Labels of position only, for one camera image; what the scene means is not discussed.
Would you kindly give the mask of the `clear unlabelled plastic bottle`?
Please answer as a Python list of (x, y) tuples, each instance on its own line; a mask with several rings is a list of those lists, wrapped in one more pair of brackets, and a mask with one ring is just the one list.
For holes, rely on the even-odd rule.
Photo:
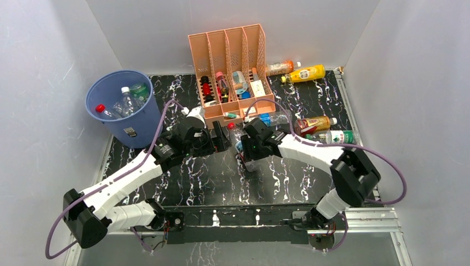
[(124, 117), (131, 116), (140, 109), (140, 104), (131, 95), (130, 88), (127, 86), (121, 88), (121, 106)]

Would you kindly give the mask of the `clear bottle dark green label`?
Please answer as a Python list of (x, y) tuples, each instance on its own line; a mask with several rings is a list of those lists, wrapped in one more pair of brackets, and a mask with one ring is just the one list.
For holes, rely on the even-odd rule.
[(115, 114), (115, 116), (120, 119), (120, 118), (123, 118), (123, 113), (122, 113), (122, 106), (120, 103), (115, 103), (112, 107), (112, 110)]

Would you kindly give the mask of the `green plastic bottle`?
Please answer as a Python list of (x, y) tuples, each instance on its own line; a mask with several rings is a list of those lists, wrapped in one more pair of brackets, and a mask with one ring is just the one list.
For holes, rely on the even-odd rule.
[(138, 83), (133, 85), (130, 87), (130, 93), (140, 104), (140, 106), (144, 106), (150, 97), (150, 89), (145, 83)]

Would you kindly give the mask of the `clear bottle red label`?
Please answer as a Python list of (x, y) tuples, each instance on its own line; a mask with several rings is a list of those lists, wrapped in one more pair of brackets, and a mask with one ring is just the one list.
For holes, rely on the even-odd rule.
[(116, 113), (114, 110), (107, 109), (103, 104), (97, 105), (95, 111), (100, 118), (105, 120), (117, 120), (121, 118), (118, 113)]

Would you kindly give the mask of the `clear bottle red cap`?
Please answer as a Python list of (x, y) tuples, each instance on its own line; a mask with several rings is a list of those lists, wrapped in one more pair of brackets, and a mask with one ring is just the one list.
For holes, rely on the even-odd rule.
[[(227, 129), (229, 131), (229, 141), (231, 142), (232, 146), (235, 147), (238, 155), (239, 152), (244, 151), (256, 161), (261, 159), (261, 149), (258, 143), (253, 138), (250, 138), (241, 126), (237, 126), (235, 123), (230, 122), (227, 125)], [(257, 169), (258, 165), (259, 163), (256, 162), (255, 166), (244, 166), (248, 172), (254, 172)]]

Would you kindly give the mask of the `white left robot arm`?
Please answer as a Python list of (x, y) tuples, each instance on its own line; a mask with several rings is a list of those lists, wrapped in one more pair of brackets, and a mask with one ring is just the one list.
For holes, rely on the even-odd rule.
[(187, 157), (204, 157), (230, 148), (218, 121), (213, 130), (189, 124), (162, 133), (153, 147), (142, 150), (111, 177), (81, 192), (64, 195), (64, 222), (82, 248), (99, 243), (108, 233), (136, 226), (153, 231), (182, 229), (184, 215), (166, 211), (155, 199), (119, 206), (144, 183), (179, 166)]

